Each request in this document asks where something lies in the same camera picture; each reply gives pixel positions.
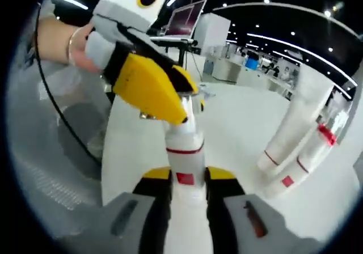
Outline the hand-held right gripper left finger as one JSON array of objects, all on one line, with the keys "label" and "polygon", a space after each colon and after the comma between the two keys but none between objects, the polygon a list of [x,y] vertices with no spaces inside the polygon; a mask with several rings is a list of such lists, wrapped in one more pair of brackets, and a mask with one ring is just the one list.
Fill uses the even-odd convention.
[{"label": "hand-held right gripper left finger", "polygon": [[89,226],[61,238],[65,253],[163,253],[171,217],[170,167],[145,173],[132,192],[102,207]]}]

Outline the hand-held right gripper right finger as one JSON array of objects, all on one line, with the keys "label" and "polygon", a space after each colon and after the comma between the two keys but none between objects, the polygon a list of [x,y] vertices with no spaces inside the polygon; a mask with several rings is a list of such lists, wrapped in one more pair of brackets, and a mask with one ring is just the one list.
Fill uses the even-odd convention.
[{"label": "hand-held right gripper right finger", "polygon": [[284,217],[255,194],[247,194],[233,173],[205,169],[207,217],[214,253],[293,253],[299,238]]}]

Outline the person's left hand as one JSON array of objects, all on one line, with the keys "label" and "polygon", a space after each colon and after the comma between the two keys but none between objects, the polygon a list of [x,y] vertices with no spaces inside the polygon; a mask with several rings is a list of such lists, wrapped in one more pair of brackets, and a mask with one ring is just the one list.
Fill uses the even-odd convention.
[{"label": "person's left hand", "polygon": [[87,39],[92,29],[92,24],[86,24],[72,34],[69,40],[69,63],[89,72],[99,73],[100,69],[91,59],[87,58],[85,52]]}]

